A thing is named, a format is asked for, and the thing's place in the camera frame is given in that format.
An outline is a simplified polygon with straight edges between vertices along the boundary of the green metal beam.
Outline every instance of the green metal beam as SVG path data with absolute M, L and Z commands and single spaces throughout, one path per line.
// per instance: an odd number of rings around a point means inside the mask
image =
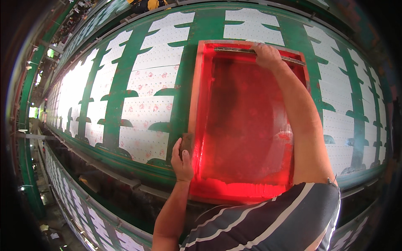
M 50 42 L 53 35 L 59 29 L 61 23 L 65 17 L 68 15 L 70 10 L 73 8 L 77 0 L 70 3 L 68 7 L 62 12 L 56 19 L 55 23 L 49 30 L 44 34 L 42 40 L 45 42 Z M 38 50 L 34 52 L 31 59 L 32 69 L 27 71 L 25 81 L 22 88 L 20 111 L 18 118 L 18 129 L 29 129 L 29 108 L 31 103 L 31 91 L 32 84 L 37 75 L 38 65 L 41 62 L 43 55 L 46 52 L 46 47 L 39 45 Z M 29 205 L 37 218 L 43 218 L 45 216 L 45 209 L 39 194 L 38 187 L 36 185 L 36 180 L 34 178 L 34 172 L 31 161 L 31 149 L 29 139 L 18 139 L 18 153 L 19 153 L 19 164 L 21 168 L 21 176 L 23 178 L 23 183 L 25 186 L 25 193 L 28 198 Z

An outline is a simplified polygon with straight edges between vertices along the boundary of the forearm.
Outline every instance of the forearm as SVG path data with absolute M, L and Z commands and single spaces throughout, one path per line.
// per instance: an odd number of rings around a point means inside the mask
M 190 182 L 176 182 L 156 218 L 154 235 L 179 239 L 184 227 L 189 187 Z
M 272 70 L 281 89 L 293 135 L 322 135 L 321 119 L 310 94 L 285 62 Z

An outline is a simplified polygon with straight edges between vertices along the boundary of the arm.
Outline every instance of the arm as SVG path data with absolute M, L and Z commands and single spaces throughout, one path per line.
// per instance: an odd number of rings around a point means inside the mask
M 256 62 L 274 74 L 282 91 L 283 102 L 294 138 L 295 168 L 293 183 L 328 183 L 335 181 L 325 148 L 321 119 L 313 99 L 279 51 L 272 46 L 259 45 Z
M 171 163 L 176 174 L 176 184 L 156 218 L 152 237 L 153 251 L 178 250 L 178 239 L 183 231 L 187 197 L 194 171 L 187 150 L 183 151 L 183 161 L 180 160 L 178 151 L 181 140 L 179 138 L 173 147 Z

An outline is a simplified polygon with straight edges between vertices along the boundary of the hand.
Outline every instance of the hand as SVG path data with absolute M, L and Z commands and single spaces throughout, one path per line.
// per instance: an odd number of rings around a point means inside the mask
M 183 150 L 183 161 L 181 161 L 178 155 L 181 141 L 181 138 L 176 141 L 172 151 L 172 160 L 170 162 L 176 174 L 176 182 L 191 182 L 194 176 L 194 170 L 191 166 L 189 152 L 187 150 Z
M 250 49 L 257 53 L 255 62 L 261 67 L 273 71 L 284 63 L 279 51 L 270 45 L 257 45 L 252 46 Z

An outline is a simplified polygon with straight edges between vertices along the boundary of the striped shirt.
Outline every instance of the striped shirt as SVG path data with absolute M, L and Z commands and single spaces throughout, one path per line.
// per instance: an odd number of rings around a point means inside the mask
M 180 251 L 328 250 L 339 208 L 334 184 L 301 183 L 269 201 L 203 213 Z

